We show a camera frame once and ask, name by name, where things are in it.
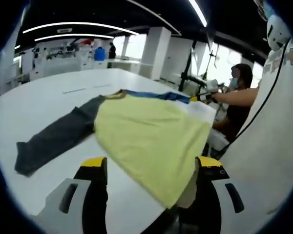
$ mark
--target table surface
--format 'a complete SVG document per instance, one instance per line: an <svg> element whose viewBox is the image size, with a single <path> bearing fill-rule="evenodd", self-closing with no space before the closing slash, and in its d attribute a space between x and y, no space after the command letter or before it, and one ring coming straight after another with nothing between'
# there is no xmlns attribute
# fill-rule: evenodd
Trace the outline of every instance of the table surface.
<svg viewBox="0 0 293 234"><path fill-rule="evenodd" d="M27 214L37 215L45 198L66 178L73 178L87 158L108 156L90 136L58 156L31 177L14 170L16 142L28 141L59 117L97 95L120 89L164 93L171 88L120 69L86 70L41 78L0 97L0 168L15 201ZM200 102L174 102L190 115L212 124L215 110ZM138 234L165 208L108 158L106 228L109 234Z"/></svg>

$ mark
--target black cable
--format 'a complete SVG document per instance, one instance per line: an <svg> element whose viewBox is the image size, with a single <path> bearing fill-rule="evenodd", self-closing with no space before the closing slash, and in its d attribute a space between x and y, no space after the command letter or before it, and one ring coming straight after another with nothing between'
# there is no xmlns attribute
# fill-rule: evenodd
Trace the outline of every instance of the black cable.
<svg viewBox="0 0 293 234"><path fill-rule="evenodd" d="M224 154L225 150L226 150L227 148L229 148L229 146L231 146L232 143L234 143L234 142L239 138L239 136L241 136L241 135L245 132L245 130L247 130L247 128L248 128L248 127L254 122L254 120L255 120L255 118L257 117L257 115L259 114L259 112L263 109L264 105L266 104L267 100L269 99L270 95L272 94L272 91L273 91L273 89L274 89L274 87L275 87L275 84L276 84L277 81L278 81L279 74L280 74L281 67L282 67L282 63L283 63L283 59L284 59L284 55L285 55L285 51L286 51L286 49L287 49L287 46L288 46L288 44L289 44L289 41L290 41L290 39L288 40L288 42L287 42L287 43L285 44L285 46L284 46L283 53L282 53L282 57L281 57L281 61L280 61L280 65L279 65L278 72L277 72L277 76L276 76L276 78L275 78L275 80L274 80L274 82L273 82L273 84L272 84L272 87L271 87L271 89L270 89L270 91L269 91L267 97L265 98L263 104L259 107L258 111L255 113L255 115L254 115L253 118L250 120L250 122L247 124L247 126L246 126L246 127L245 127L245 128L244 128L244 129L243 129L243 130L242 130L242 131L241 131L241 132L235 137L235 139L233 140L233 142L229 143L229 144L226 145L221 151L219 151L218 156L219 156L219 155L222 156L222 154Z"/></svg>

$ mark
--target woman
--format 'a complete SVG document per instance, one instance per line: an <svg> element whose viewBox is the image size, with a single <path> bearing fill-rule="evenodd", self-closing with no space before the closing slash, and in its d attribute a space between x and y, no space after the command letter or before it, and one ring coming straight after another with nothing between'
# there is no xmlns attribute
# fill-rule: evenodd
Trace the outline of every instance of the woman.
<svg viewBox="0 0 293 234"><path fill-rule="evenodd" d="M253 73L247 64L237 64L231 68L231 86L237 91L246 90L251 87ZM224 134L229 142L234 141L250 111L250 106L230 105L227 109L226 117L217 123L214 123L213 129Z"/></svg>

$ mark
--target blue container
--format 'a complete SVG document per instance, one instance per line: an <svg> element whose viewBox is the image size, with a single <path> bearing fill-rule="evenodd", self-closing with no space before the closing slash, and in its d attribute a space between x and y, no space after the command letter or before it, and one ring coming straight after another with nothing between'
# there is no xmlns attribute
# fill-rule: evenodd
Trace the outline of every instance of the blue container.
<svg viewBox="0 0 293 234"><path fill-rule="evenodd" d="M104 61L105 59L105 49L99 47L94 51L94 60L95 61Z"/></svg>

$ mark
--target white cloth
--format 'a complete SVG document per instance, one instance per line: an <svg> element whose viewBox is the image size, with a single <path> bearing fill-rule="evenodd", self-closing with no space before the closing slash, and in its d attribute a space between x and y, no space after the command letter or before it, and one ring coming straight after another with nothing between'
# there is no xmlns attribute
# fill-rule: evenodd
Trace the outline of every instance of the white cloth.
<svg viewBox="0 0 293 234"><path fill-rule="evenodd" d="M283 48L270 52L257 98L242 129L265 100L276 78ZM293 188L293 40L275 88L250 127L228 148L221 162L233 179L256 189L267 213Z"/></svg>

